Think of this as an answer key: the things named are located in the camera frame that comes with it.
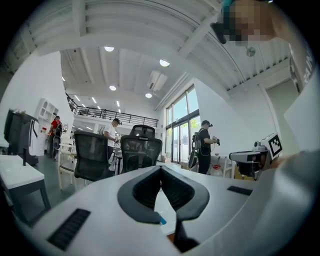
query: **black mesh chair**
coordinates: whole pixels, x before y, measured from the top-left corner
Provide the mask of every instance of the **black mesh chair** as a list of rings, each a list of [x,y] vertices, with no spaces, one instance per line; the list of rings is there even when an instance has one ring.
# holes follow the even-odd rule
[[[162,141],[155,138],[155,129],[135,125],[130,135],[121,137],[122,174],[138,168],[155,166],[162,149]]]
[[[76,131],[74,140],[77,156],[74,170],[76,178],[95,182],[114,175],[114,172],[109,170],[106,137],[91,132]]]
[[[155,128],[147,125],[137,124],[132,128],[130,136],[140,136],[154,139],[155,133]]]

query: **black vent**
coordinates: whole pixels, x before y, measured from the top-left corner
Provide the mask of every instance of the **black vent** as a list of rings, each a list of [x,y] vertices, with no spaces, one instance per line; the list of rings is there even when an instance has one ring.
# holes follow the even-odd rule
[[[76,209],[47,239],[48,242],[65,251],[89,215],[90,211]]]

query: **white cabinet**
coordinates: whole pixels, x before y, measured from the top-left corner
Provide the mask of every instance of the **white cabinet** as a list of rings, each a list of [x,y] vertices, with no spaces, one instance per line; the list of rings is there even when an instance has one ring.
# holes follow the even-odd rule
[[[35,117],[39,120],[37,156],[43,156],[47,149],[49,143],[49,140],[47,139],[48,133],[50,131],[51,123],[58,115],[58,112],[58,108],[47,99],[40,99],[35,113]]]

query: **chair headrest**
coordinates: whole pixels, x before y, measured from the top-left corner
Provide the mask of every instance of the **chair headrest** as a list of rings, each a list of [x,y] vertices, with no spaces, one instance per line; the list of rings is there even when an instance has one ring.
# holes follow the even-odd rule
[[[143,124],[135,125],[131,132],[130,136],[139,136],[145,138],[155,138],[156,130],[155,128]]]

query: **ceiling vent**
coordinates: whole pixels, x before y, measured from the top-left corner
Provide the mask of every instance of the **ceiling vent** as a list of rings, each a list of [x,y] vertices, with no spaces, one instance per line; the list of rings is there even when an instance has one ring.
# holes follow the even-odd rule
[[[168,77],[164,74],[158,71],[152,71],[147,86],[150,90],[153,90],[154,92],[160,91],[167,79]]]

